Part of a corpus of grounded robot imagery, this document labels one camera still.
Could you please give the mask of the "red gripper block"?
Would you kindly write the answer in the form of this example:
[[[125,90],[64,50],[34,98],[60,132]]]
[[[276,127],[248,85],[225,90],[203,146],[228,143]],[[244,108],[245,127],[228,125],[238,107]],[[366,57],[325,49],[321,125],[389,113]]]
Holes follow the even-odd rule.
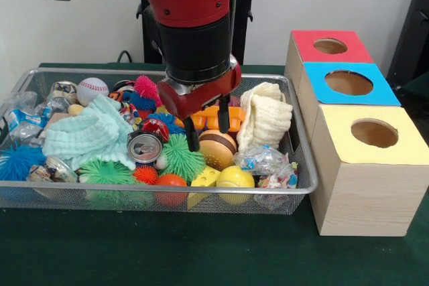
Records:
[[[169,113],[184,123],[189,151],[198,152],[200,150],[198,133],[190,116],[217,100],[219,102],[219,131],[228,132],[230,93],[238,87],[240,82],[241,67],[238,63],[231,64],[231,68],[220,78],[202,84],[180,84],[168,76],[158,82],[158,94],[162,103]]]

